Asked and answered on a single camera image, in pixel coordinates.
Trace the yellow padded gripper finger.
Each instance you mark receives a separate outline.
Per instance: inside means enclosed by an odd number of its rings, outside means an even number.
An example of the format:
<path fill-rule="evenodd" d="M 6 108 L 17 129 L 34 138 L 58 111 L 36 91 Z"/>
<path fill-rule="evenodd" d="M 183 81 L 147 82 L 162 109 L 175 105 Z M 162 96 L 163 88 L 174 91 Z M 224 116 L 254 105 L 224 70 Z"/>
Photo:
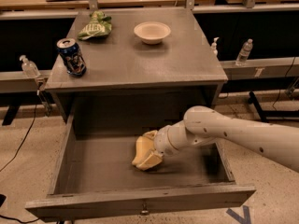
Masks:
<path fill-rule="evenodd" d="M 146 171 L 160 164 L 163 161 L 163 155 L 157 151 L 150 150 L 144 154 L 137 162 L 136 168 L 141 171 Z"/>
<path fill-rule="evenodd" d="M 155 138 L 155 136 L 157 135 L 158 131 L 157 130 L 153 130 L 153 131 L 149 131 L 143 134 L 144 137 L 147 137 L 150 140 L 153 140 Z"/>

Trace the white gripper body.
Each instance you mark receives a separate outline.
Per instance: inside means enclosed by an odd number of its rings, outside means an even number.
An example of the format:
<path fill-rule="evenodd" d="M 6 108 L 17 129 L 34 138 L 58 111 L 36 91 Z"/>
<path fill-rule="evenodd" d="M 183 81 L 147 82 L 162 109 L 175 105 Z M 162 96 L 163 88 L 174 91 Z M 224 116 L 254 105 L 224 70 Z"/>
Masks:
<path fill-rule="evenodd" d="M 170 126 L 167 125 L 160 129 L 154 137 L 154 147 L 162 155 L 172 156 L 175 154 L 175 149 L 171 145 L 168 138 L 168 130 Z"/>

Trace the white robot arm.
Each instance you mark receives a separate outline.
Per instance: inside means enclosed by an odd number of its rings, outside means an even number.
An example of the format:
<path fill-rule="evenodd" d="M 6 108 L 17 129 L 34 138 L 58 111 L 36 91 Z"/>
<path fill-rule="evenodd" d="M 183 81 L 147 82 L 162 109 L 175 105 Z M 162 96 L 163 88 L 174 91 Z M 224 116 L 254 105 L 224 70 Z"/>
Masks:
<path fill-rule="evenodd" d="M 217 138 L 299 171 L 298 128 L 229 118 L 200 105 L 189 108 L 182 121 L 139 136 L 132 165 L 145 171 L 160 164 L 165 156 L 172 156 L 185 147 L 207 145 Z"/>

